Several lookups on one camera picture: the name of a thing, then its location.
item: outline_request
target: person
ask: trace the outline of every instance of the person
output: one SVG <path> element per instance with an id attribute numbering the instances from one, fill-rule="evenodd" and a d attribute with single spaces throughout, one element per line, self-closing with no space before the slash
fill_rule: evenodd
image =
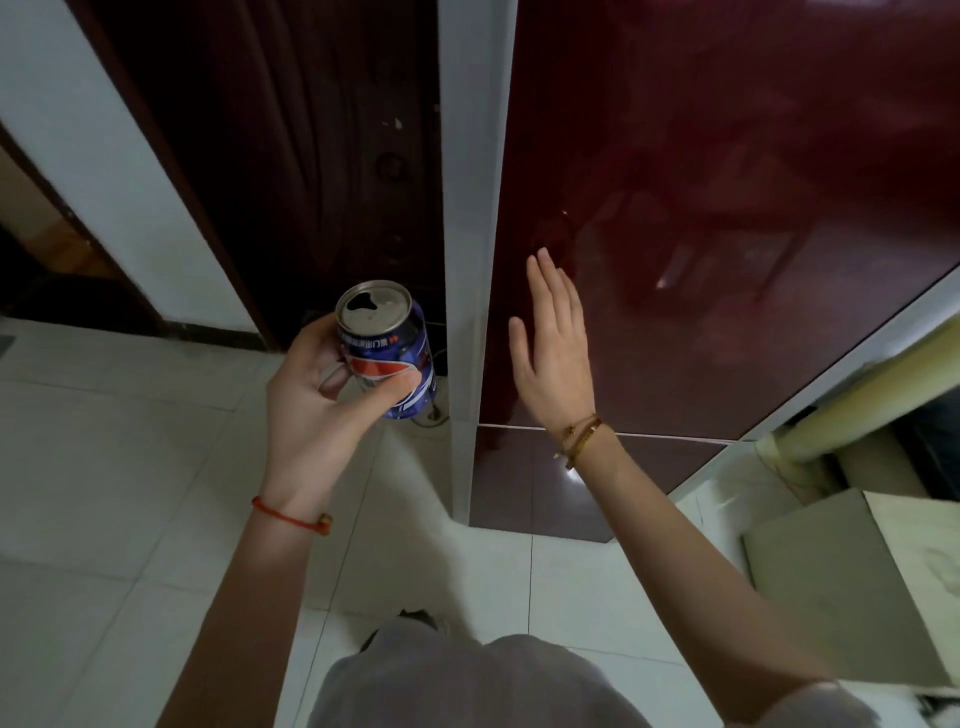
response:
<path id="1" fill-rule="evenodd" d="M 563 445 L 595 412 L 584 314 L 546 250 L 527 260 L 531 349 L 510 321 L 516 388 Z M 317 522 L 364 432 L 420 381 L 387 379 L 336 401 L 345 368 L 333 317 L 307 326 L 267 385 L 268 457 L 261 501 Z M 774 612 L 601 425 L 576 469 L 610 522 L 657 614 L 729 724 L 763 728 L 876 725 L 824 663 L 792 643 Z M 273 724 L 300 612 L 314 533 L 252 510 L 200 635 L 159 719 L 171 726 Z M 528 635 L 487 645 L 441 636 L 424 613 L 385 623 L 327 674 L 311 726 L 647 726 L 588 661 Z"/>

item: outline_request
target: blue can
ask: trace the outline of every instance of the blue can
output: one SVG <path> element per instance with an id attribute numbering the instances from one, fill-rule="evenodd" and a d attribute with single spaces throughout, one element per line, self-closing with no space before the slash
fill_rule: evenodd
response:
<path id="1" fill-rule="evenodd" d="M 384 417 L 405 420 L 422 412 L 437 394 L 423 311 L 410 291 L 392 280 L 368 280 L 337 302 L 337 327 L 347 365 L 364 391 L 409 369 L 420 385 Z"/>

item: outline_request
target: hand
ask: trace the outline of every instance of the hand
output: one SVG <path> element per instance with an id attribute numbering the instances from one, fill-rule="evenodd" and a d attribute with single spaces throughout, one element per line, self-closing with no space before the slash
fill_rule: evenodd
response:
<path id="1" fill-rule="evenodd" d="M 510 320 L 514 382 L 527 409 L 559 443 L 566 429 L 595 411 L 584 309 L 573 281 L 545 248 L 527 258 L 534 298 L 534 357 L 523 322 Z"/>
<path id="2" fill-rule="evenodd" d="M 304 327 L 267 384 L 267 471 L 263 502 L 291 518 L 316 522 L 364 433 L 420 384 L 419 372 L 380 382 L 356 400 L 338 402 L 350 378 L 331 313 Z"/>

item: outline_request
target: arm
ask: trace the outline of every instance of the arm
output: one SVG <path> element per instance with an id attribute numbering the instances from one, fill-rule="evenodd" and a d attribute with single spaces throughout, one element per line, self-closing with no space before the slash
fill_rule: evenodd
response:
<path id="1" fill-rule="evenodd" d="M 319 519 L 360 438 L 420 381 L 418 373 L 395 376 L 338 403 L 349 372 L 341 367 L 322 381 L 322 371 L 339 357 L 335 327 L 333 316 L 306 327 L 267 385 L 260 496 L 299 521 Z M 273 725 L 314 537 L 251 513 L 159 728 Z"/>
<path id="2" fill-rule="evenodd" d="M 594 411 L 583 309 L 546 250 L 527 260 L 536 324 L 533 359 L 523 323 L 510 323 L 516 387 L 560 442 Z M 636 465 L 602 425 L 577 473 L 623 547 L 658 616 L 717 713 L 756 722 L 777 701 L 830 680 L 823 663 L 792 644 L 773 610 Z"/>

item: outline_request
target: red string bracelet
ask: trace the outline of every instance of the red string bracelet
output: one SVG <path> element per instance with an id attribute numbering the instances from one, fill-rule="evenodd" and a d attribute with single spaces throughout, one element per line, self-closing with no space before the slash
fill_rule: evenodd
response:
<path id="1" fill-rule="evenodd" d="M 264 504 L 263 500 L 260 499 L 260 496 L 256 496 L 253 500 L 250 501 L 251 505 L 256 508 L 258 511 L 266 513 L 268 516 L 273 516 L 275 519 L 280 519 L 281 521 L 287 521 L 293 525 L 298 525 L 300 528 L 306 528 L 308 531 L 313 531 L 314 533 L 319 533 L 321 536 L 327 536 L 330 533 L 330 526 L 333 525 L 333 519 L 326 513 L 321 513 L 320 520 L 316 523 L 308 523 L 306 521 L 298 521 L 297 519 L 292 519 L 289 516 L 284 516 L 279 511 L 275 511 L 273 508 L 268 507 Z"/>

